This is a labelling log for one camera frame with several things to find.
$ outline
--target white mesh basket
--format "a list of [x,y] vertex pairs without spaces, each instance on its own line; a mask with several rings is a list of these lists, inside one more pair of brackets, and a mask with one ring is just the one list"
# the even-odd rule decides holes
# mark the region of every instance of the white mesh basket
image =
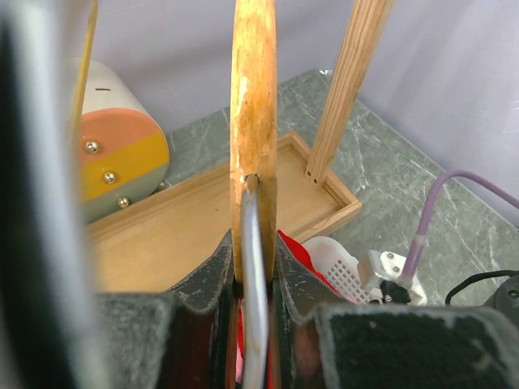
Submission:
[[302,246],[308,251],[315,270],[326,277],[343,297],[357,304],[367,304],[381,298],[379,289],[369,293],[362,289],[357,270],[358,260],[335,239],[313,237]]

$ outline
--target black cable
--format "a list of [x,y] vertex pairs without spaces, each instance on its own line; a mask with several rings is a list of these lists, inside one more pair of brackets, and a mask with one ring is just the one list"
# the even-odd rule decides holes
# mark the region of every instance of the black cable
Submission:
[[517,275],[519,275],[519,271],[515,271],[515,270],[498,270],[498,271],[488,271],[486,273],[474,274],[473,276],[470,276],[465,281],[460,283],[458,286],[454,287],[449,293],[447,293],[447,297],[445,298],[445,305],[450,306],[451,300],[456,294],[461,292],[467,286],[472,285],[476,282],[479,282],[482,280],[488,280],[489,278],[514,277]]

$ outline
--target marble floor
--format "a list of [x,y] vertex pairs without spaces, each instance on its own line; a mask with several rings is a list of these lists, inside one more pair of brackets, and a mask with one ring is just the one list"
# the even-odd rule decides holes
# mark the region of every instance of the marble floor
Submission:
[[[312,145],[329,86],[330,78],[318,71],[281,85],[280,135],[296,130]],[[229,109],[168,137],[172,159],[165,182],[172,186],[229,158]],[[427,192],[442,169],[360,102],[332,168],[363,207],[331,237],[357,258],[369,249],[406,255]],[[474,273],[517,269],[518,252],[517,228],[453,181],[436,204],[418,276],[430,303],[439,305],[451,288]],[[482,304],[502,281],[477,283],[453,304]]]

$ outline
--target screw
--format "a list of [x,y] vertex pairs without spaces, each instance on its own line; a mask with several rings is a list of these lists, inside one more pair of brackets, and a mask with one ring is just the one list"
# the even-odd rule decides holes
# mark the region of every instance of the screw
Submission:
[[87,140],[84,144],[84,150],[88,154],[96,154],[99,151],[99,143],[94,140]]
[[106,172],[103,174],[103,181],[105,184],[113,184],[115,182],[115,173],[114,172]]
[[130,205],[130,200],[124,196],[119,197],[117,200],[117,205],[119,206],[119,208],[126,208]]

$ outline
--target wooden stick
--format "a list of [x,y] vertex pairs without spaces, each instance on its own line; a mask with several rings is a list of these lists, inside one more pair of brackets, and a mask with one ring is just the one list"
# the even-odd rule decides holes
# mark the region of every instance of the wooden stick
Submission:
[[230,197],[234,274],[242,282],[241,203],[256,175],[265,279],[276,247],[277,65],[274,0],[237,0],[230,92]]
[[305,177],[323,185],[394,0],[355,0]]
[[92,46],[94,33],[97,23],[97,0],[92,0],[90,16],[88,17],[87,35],[84,38],[83,55],[79,67],[78,82],[75,87],[74,105],[72,107],[72,143],[78,139],[79,128],[81,127],[81,113],[83,111],[84,93],[87,87],[88,68],[90,67],[90,57],[92,56]]

